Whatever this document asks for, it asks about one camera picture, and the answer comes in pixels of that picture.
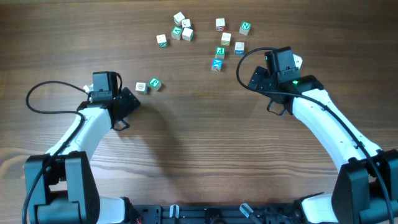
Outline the shell picture blue D block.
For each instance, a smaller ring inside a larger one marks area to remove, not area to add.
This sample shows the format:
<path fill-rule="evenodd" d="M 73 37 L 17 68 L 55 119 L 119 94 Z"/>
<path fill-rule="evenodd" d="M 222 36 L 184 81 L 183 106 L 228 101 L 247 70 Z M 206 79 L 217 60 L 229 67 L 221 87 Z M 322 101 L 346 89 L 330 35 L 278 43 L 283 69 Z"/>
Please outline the shell picture blue D block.
<path fill-rule="evenodd" d="M 148 92 L 147 83 L 145 83 L 145 82 L 137 82 L 137 83 L 136 83 L 135 91 L 136 91 L 138 94 L 146 95 L 147 92 Z"/>

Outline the green J wooden block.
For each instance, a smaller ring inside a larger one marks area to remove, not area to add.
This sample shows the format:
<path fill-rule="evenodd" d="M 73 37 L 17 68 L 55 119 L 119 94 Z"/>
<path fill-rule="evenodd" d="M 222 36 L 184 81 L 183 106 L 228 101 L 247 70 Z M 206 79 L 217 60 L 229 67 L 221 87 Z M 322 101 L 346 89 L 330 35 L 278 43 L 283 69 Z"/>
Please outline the green J wooden block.
<path fill-rule="evenodd" d="M 148 82 L 148 85 L 155 91 L 159 91 L 162 87 L 161 81 L 156 77 L 151 78 L 151 80 Z"/>

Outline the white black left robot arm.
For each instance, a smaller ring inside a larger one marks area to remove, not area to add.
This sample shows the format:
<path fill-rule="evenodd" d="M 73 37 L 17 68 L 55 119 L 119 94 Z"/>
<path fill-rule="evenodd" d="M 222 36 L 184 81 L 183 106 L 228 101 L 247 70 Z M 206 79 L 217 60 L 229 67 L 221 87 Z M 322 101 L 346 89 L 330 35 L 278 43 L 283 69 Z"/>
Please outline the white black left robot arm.
<path fill-rule="evenodd" d="M 127 197 L 100 197 L 90 167 L 98 144 L 140 101 L 117 72 L 93 73 L 93 86 L 72 113 L 73 124 L 45 154 L 25 162 L 23 223 L 139 223 Z"/>

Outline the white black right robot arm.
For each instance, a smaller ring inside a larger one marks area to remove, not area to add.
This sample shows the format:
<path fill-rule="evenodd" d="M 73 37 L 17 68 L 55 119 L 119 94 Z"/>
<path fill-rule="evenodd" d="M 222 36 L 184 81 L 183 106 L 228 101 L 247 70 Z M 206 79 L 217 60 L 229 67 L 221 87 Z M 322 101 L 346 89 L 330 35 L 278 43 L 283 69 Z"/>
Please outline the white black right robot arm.
<path fill-rule="evenodd" d="M 331 194 L 300 199 L 303 223 L 380 223 L 397 219 L 397 150 L 383 151 L 334 105 L 313 75 L 302 76 L 302 59 L 290 47 L 264 47 L 245 88 L 284 107 L 311 130 L 338 170 Z"/>

